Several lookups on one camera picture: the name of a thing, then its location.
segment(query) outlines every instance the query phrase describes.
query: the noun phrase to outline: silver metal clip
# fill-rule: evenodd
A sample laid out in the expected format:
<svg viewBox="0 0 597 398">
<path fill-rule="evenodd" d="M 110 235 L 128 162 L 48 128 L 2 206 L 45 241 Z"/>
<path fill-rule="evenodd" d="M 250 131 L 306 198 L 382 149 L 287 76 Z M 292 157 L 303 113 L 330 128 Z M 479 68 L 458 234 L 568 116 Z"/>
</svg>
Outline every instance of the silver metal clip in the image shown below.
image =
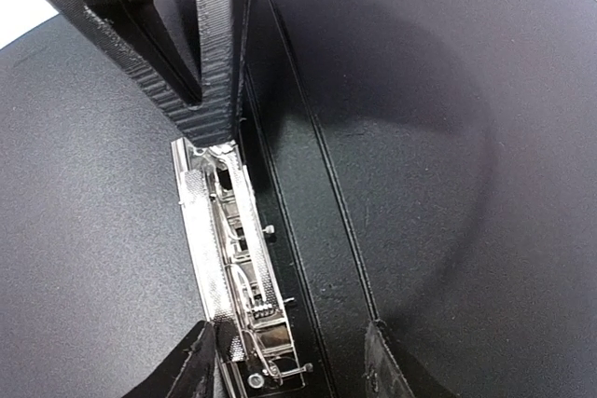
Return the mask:
<svg viewBox="0 0 597 398">
<path fill-rule="evenodd" d="M 172 148 L 188 247 L 230 397 L 304 386 L 312 366 L 299 363 L 238 145 L 197 148 L 182 138 Z"/>
</svg>

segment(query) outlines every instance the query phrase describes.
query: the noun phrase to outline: black surface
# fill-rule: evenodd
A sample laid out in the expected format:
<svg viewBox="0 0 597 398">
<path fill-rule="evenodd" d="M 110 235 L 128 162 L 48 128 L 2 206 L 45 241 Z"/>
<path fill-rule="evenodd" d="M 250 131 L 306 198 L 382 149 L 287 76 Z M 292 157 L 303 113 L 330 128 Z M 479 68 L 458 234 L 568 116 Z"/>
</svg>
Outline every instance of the black surface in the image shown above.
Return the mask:
<svg viewBox="0 0 597 398">
<path fill-rule="evenodd" d="M 338 396 L 379 316 L 461 396 L 592 398 L 594 0 L 274 1 L 254 105 Z M 176 132 L 61 19 L 0 64 L 0 394 L 120 396 L 199 313 Z"/>
<path fill-rule="evenodd" d="M 462 396 L 594 396 L 594 0 L 276 2 L 373 314 Z"/>
<path fill-rule="evenodd" d="M 0 86 L 0 396 L 122 396 L 202 316 L 179 134 L 62 18 L 0 52 Z"/>
</svg>

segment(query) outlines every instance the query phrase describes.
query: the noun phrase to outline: textured black plastic bracket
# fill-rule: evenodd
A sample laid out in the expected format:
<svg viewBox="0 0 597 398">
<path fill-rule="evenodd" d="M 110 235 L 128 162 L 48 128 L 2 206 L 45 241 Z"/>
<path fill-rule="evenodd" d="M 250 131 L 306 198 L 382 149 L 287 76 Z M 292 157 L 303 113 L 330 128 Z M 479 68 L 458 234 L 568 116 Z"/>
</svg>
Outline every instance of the textured black plastic bracket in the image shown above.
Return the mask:
<svg viewBox="0 0 597 398">
<path fill-rule="evenodd" d="M 122 398 L 213 398 L 215 331 L 198 322 L 146 380 Z"/>
<path fill-rule="evenodd" d="M 367 398 L 456 398 L 398 342 L 382 321 L 365 339 Z"/>
<path fill-rule="evenodd" d="M 233 10 L 227 17 L 235 34 L 223 36 L 234 41 L 231 60 L 236 65 L 230 67 L 234 88 L 228 94 L 202 95 L 206 85 L 202 74 L 193 75 L 185 64 L 153 0 L 49 1 L 116 62 L 196 146 L 221 144 L 235 137 L 240 114 L 238 94 L 242 88 L 243 27 L 250 2 L 233 1 Z M 199 36 L 191 39 L 200 45 Z M 200 66 L 203 72 L 204 63 Z"/>
</svg>

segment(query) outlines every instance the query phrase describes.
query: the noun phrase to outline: metal rivet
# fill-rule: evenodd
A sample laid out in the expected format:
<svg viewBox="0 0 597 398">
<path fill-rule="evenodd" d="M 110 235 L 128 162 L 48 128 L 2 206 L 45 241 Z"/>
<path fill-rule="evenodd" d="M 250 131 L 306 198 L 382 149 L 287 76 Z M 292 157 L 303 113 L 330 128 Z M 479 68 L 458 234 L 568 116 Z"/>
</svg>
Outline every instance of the metal rivet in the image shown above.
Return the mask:
<svg viewBox="0 0 597 398">
<path fill-rule="evenodd" d="M 261 389 L 263 386 L 265 386 L 265 378 L 261 376 L 259 373 L 254 373 L 253 375 L 251 375 L 247 379 L 247 382 L 249 383 L 249 386 L 251 386 L 251 388 L 253 389 Z"/>
</svg>

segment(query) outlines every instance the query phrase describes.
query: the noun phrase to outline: screw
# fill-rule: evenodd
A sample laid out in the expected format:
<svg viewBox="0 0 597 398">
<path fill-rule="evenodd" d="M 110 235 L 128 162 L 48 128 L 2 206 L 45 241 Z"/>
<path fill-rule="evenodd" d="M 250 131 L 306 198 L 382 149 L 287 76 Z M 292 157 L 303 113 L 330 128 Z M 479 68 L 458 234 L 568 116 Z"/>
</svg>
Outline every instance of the screw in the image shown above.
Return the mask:
<svg viewBox="0 0 597 398">
<path fill-rule="evenodd" d="M 263 227 L 263 235 L 265 237 L 265 241 L 267 242 L 275 242 L 276 241 L 276 228 L 269 224 Z"/>
<path fill-rule="evenodd" d="M 254 373 L 253 375 L 251 375 L 247 379 L 247 382 L 249 383 L 249 386 L 251 386 L 251 388 L 253 389 L 261 389 L 263 386 L 265 386 L 265 378 L 261 376 L 259 373 Z"/>
</svg>

